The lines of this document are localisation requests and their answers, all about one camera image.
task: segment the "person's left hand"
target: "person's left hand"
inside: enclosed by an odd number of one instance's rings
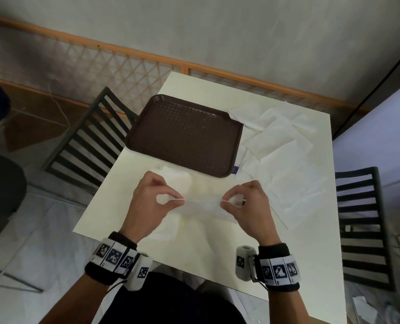
[[[184,200],[171,200],[164,205],[156,201],[159,194],[168,194],[178,199],[183,196],[169,187],[162,176],[146,172],[132,195],[127,217],[120,233],[138,243],[156,229],[170,210],[182,206]]]

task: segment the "forearm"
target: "forearm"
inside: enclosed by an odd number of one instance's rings
[[[270,323],[309,324],[308,312],[299,291],[269,291]]]
[[[107,289],[108,286],[83,274],[51,308],[40,324],[90,324]]]

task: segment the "hand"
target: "hand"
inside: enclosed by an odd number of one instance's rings
[[[170,200],[164,205],[156,201],[159,194],[168,194],[178,199],[183,196],[169,187],[162,176],[146,172],[132,195],[127,217],[120,233],[138,243],[156,229],[170,210],[182,206],[184,200]]]
[[[242,207],[225,202],[236,194],[244,196],[245,204]],[[257,180],[236,185],[222,198],[225,201],[221,202],[221,208],[232,214],[246,234],[256,239],[259,245],[281,243],[270,213],[269,199]]]

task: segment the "tabletop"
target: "tabletop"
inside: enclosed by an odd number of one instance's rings
[[[168,76],[159,93],[219,110],[229,110],[249,103],[267,107],[283,103],[176,72]],[[289,246],[298,262],[302,277],[300,293],[309,315],[331,324],[344,324],[346,307],[330,118],[328,114],[319,111],[290,103],[285,105],[297,107],[316,126],[316,132],[305,135],[313,144],[308,160],[316,163],[322,175],[327,178],[328,192],[324,206],[293,230],[288,230],[272,211],[273,218],[279,237]],[[125,147],[74,232],[102,240],[112,231],[118,231],[138,181],[146,171],[163,166],[189,172],[192,181],[206,189],[210,195],[222,196],[228,189],[241,183],[233,174],[227,178],[214,178]],[[169,213],[168,217],[178,216],[176,211]],[[236,248],[241,245],[257,248],[254,239],[229,221],[208,218],[200,222],[189,216],[180,217],[175,239],[158,241],[145,238],[138,244],[138,250],[146,252],[160,263],[267,300],[267,291],[260,284],[244,282],[235,274]]]

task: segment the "pile of napkins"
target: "pile of napkins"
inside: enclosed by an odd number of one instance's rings
[[[315,126],[289,106],[249,104],[229,114],[244,124],[236,176],[243,181],[258,180],[279,218],[294,229],[323,205],[325,178],[308,161],[312,143],[295,128],[311,134]]]

